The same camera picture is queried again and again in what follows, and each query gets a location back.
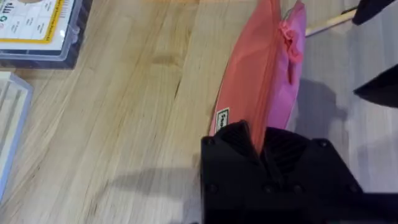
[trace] wooden table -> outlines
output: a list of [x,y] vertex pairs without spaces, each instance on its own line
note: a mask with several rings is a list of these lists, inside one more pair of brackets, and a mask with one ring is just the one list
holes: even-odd
[[[0,223],[200,221],[200,138],[256,6],[217,1],[95,0],[76,69],[17,71],[34,98]],[[304,2],[313,24],[358,0]],[[397,10],[307,40],[290,124],[330,138],[366,190],[398,190],[398,112],[352,94],[398,62]]]

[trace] printed label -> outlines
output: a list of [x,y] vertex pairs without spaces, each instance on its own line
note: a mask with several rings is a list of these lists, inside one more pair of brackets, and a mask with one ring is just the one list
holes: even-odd
[[47,44],[53,39],[64,0],[22,3],[0,0],[0,42]]
[[215,133],[217,133],[217,131],[219,131],[221,128],[227,126],[228,116],[229,116],[229,108],[225,108],[217,112]]

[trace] yellow border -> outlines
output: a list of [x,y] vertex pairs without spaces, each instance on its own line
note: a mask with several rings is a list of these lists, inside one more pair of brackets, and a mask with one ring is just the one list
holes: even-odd
[[51,16],[51,21],[49,26],[47,27],[47,32],[45,34],[44,39],[42,40],[32,40],[32,39],[0,39],[0,42],[13,42],[13,43],[27,43],[27,44],[48,44],[51,43],[52,38],[54,37],[55,28],[57,27],[58,20],[60,18],[60,14],[62,11],[64,0],[57,0],[55,3],[54,11]]

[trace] black object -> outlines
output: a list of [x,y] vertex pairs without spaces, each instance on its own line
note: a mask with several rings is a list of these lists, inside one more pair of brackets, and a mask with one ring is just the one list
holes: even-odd
[[364,194],[332,144],[268,128],[260,156],[245,121],[201,141],[203,224],[398,217],[398,195]]
[[398,108],[398,64],[354,91],[372,103]]
[[359,2],[353,23],[361,25],[379,14],[395,0],[361,0]]

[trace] gray surface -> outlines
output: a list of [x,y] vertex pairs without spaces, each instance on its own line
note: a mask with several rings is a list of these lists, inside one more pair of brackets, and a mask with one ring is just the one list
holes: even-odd
[[[354,1],[340,1],[319,11],[310,8],[324,5],[323,1],[304,2],[311,24],[312,18],[336,16]],[[398,4],[360,27],[347,22],[310,37],[305,50],[289,128],[310,138],[330,139],[365,190],[398,192],[398,110],[353,94],[355,88],[398,63]]]

